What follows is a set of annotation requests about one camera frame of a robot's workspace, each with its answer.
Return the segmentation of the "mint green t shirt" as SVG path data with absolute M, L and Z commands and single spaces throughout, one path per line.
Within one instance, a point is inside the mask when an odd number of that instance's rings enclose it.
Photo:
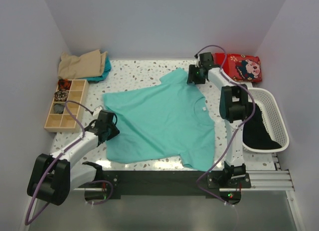
M 179 68 L 148 88 L 103 95 L 117 115 L 119 134 L 107 141 L 107 159 L 129 164 L 179 156 L 183 166 L 206 171 L 215 154 L 214 121 L 205 97 Z

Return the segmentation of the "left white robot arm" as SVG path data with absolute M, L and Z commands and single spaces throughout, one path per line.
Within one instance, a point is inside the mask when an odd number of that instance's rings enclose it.
M 34 163 L 27 194 L 59 206 L 71 190 L 81 185 L 100 186 L 105 181 L 100 165 L 88 161 L 79 168 L 75 165 L 90 151 L 119 135 L 117 121 L 114 112 L 101 110 L 73 142 L 52 154 L 40 154 Z

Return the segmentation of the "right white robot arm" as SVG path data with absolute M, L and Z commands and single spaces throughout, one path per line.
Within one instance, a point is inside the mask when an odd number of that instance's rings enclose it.
M 224 151 L 224 168 L 216 182 L 229 188 L 246 176 L 243 158 L 243 126 L 252 117 L 249 113 L 250 95 L 247 86 L 233 81 L 223 70 L 222 65 L 214 62 L 211 53 L 196 54 L 197 62 L 190 65 L 188 84 L 212 82 L 220 90 L 219 114 L 225 122 L 227 147 Z

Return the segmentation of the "red cartoon print cloth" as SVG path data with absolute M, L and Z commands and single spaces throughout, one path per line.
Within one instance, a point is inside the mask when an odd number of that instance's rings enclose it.
M 224 72 L 235 81 L 261 82 L 262 69 L 259 57 L 228 53 L 214 53 L 214 62 L 221 65 L 224 62 Z

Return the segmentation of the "wooden compartment tray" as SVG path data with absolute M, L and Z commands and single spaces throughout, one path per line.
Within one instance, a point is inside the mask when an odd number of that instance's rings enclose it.
M 69 79 L 72 81 L 71 88 L 68 91 L 68 98 L 65 102 L 54 101 L 54 94 L 47 115 L 44 129 L 51 133 L 58 132 L 79 132 L 83 112 L 83 105 L 86 102 L 89 83 L 85 79 Z M 53 105 L 60 103 L 64 105 L 63 114 L 54 114 Z

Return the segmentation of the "teal folded t shirt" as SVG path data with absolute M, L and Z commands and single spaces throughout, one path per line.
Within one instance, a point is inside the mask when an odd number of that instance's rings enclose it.
M 100 76 L 85 78 L 89 83 L 96 84 L 101 81 L 104 81 L 107 78 L 109 72 L 111 71 L 112 66 L 107 51 L 101 54 L 101 61 L 104 61 L 104 65 L 101 64 L 101 68 L 103 68 L 103 73 Z

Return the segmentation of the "grey scrunchie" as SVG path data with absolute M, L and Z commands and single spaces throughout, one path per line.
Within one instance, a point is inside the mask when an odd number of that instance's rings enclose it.
M 60 103 L 56 103 L 53 105 L 53 113 L 54 114 L 63 114 L 64 112 L 64 105 Z

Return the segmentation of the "patterned brown scrunchie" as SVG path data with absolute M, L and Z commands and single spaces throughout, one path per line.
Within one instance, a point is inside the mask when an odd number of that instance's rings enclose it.
M 68 91 L 58 90 L 54 93 L 54 101 L 65 102 L 68 98 Z

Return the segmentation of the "red black scrunchie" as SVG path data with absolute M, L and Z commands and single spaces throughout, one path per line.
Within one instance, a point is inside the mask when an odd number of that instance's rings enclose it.
M 58 90 L 70 90 L 72 81 L 67 79 L 58 80 Z

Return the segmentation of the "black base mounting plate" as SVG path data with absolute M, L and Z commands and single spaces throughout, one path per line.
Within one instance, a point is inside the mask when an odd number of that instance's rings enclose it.
M 105 188 L 111 199 L 121 196 L 206 196 L 213 197 L 207 191 L 221 196 L 223 199 L 239 200 L 241 189 L 252 187 L 249 174 L 238 179 L 226 177 L 223 171 L 212 171 L 205 174 L 201 171 L 102 171 L 98 180 L 106 180 L 109 184 L 90 184 L 80 186 L 91 191 L 85 197 L 102 199 Z

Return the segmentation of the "beige folded t shirt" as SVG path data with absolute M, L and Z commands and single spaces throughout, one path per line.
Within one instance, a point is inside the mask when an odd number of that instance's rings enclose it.
M 81 79 L 98 77 L 104 72 L 108 52 L 101 53 L 99 49 L 81 56 L 63 52 L 58 66 L 59 79 Z

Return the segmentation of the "black t shirt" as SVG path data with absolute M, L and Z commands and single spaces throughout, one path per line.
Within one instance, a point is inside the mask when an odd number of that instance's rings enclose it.
M 263 123 L 262 111 L 257 104 L 255 104 L 253 117 L 244 124 L 243 143 L 249 148 L 258 150 L 273 150 L 282 147 L 271 139 Z

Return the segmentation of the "white plastic laundry basket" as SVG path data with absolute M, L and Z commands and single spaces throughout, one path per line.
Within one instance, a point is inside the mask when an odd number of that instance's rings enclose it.
M 267 133 L 270 135 L 270 138 L 281 145 L 281 147 L 269 150 L 254 149 L 243 143 L 243 149 L 255 153 L 277 153 L 286 150 L 290 140 L 274 96 L 271 92 L 262 88 L 250 87 L 248 90 L 262 112 L 263 124 Z

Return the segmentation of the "aluminium frame rail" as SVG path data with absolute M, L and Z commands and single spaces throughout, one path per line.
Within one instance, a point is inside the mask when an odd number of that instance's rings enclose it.
M 251 190 L 256 191 L 294 191 L 295 187 L 289 170 L 282 170 L 278 155 L 273 153 L 270 165 L 274 170 L 248 171 Z

